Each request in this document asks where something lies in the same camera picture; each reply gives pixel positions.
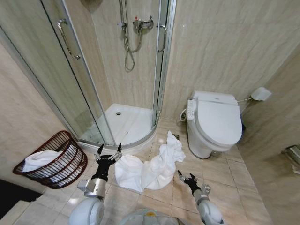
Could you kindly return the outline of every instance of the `white toilet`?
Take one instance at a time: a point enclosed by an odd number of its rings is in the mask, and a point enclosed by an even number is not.
[[[227,151],[241,137],[240,107],[233,95],[194,91],[186,115],[188,145],[199,158]]]

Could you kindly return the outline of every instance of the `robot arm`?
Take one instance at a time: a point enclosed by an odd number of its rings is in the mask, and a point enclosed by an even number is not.
[[[84,192],[84,196],[89,198],[79,203],[72,211],[69,225],[99,225],[103,218],[103,200],[105,197],[105,185],[108,181],[108,170],[122,156],[121,143],[116,154],[112,156],[100,155],[103,146],[102,144],[95,154],[96,162],[99,164],[96,173],[91,177],[91,180],[81,180],[77,185]]]
[[[179,179],[188,184],[192,190],[192,195],[196,201],[196,208],[199,211],[201,220],[206,225],[226,225],[223,220],[222,213],[215,204],[210,202],[208,195],[210,193],[210,186],[203,184],[200,187],[197,186],[197,178],[191,175],[191,178],[187,178],[178,171]]]

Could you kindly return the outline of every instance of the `shower hose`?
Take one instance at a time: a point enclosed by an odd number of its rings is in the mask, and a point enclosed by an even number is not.
[[[125,12],[126,12],[126,24],[127,26],[125,26],[123,28],[123,32],[124,32],[124,46],[126,49],[126,56],[125,56],[125,61],[124,61],[124,65],[125,65],[125,69],[130,72],[133,70],[133,68],[135,67],[135,59],[133,58],[132,53],[137,52],[140,49],[141,46],[141,42],[142,42],[142,36],[143,36],[143,29],[142,27],[139,28],[138,30],[138,34],[140,34],[140,38],[139,38],[139,44],[137,45],[136,49],[131,50],[130,46],[129,46],[129,32],[128,32],[128,14],[127,14],[127,1],[125,0]],[[131,60],[132,60],[132,67],[128,67],[127,66],[127,60],[128,60],[128,55],[130,56]]]

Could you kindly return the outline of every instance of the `shower enclosure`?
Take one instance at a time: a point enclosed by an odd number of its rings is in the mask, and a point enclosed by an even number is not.
[[[0,37],[78,141],[130,148],[150,137],[159,119],[175,6],[3,0]]]

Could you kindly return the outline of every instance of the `laundry basket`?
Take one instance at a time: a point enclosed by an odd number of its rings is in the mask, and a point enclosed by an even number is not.
[[[23,160],[13,172],[58,189],[73,183],[83,173],[88,163],[86,154],[68,131],[58,132],[33,153],[45,150],[61,151],[61,154],[47,165],[29,172],[23,172],[25,165]]]

